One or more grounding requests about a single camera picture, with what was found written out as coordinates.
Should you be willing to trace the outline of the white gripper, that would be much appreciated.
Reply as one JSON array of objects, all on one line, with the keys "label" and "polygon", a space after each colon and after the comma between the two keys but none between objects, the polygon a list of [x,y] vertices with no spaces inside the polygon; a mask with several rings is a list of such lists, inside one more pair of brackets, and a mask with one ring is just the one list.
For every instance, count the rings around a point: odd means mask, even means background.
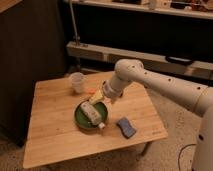
[{"label": "white gripper", "polygon": [[102,90],[98,89],[90,98],[89,103],[94,105],[104,100],[104,96],[109,98],[111,103],[115,103],[118,98],[122,96],[122,93],[114,90],[108,80],[102,84]]}]

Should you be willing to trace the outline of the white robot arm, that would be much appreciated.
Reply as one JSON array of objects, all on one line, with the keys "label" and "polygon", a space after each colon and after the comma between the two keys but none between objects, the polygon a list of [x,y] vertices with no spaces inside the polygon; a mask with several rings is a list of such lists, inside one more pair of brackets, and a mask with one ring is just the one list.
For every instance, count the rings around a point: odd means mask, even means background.
[{"label": "white robot arm", "polygon": [[98,92],[115,100],[133,82],[157,91],[202,118],[191,169],[213,171],[213,87],[148,71],[140,60],[121,59]]}]

